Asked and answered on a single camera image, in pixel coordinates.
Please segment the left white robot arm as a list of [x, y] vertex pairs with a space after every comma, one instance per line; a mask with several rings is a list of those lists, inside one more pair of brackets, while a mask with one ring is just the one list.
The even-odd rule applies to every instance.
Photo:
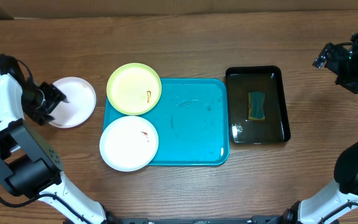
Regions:
[[67, 98], [55, 85], [38, 85], [26, 78], [23, 62], [0, 54], [0, 203], [20, 208], [44, 202], [66, 217], [67, 223], [113, 223], [121, 220], [87, 197], [63, 171], [54, 148], [25, 123], [39, 125]]

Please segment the green yellow sponge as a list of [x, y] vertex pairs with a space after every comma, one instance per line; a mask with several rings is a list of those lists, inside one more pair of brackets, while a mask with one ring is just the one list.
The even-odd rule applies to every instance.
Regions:
[[253, 91], [248, 93], [248, 119], [249, 120], [264, 120], [264, 99], [265, 93]]

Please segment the white plate with red stain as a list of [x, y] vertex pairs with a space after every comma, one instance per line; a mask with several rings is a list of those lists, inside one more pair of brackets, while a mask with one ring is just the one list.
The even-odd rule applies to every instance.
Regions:
[[50, 113], [50, 121], [57, 128], [74, 128], [84, 123], [93, 114], [96, 107], [96, 93], [86, 80], [78, 77], [66, 77], [53, 83], [65, 96]]

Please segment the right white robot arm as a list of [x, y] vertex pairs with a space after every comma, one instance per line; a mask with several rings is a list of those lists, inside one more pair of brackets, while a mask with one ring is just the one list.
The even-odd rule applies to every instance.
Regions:
[[[335, 83], [358, 94], [358, 33], [349, 42], [328, 43], [316, 60], [337, 75]], [[358, 208], [358, 142], [344, 150], [336, 161], [334, 178], [312, 197], [297, 201], [271, 223], [338, 223], [347, 212]]]

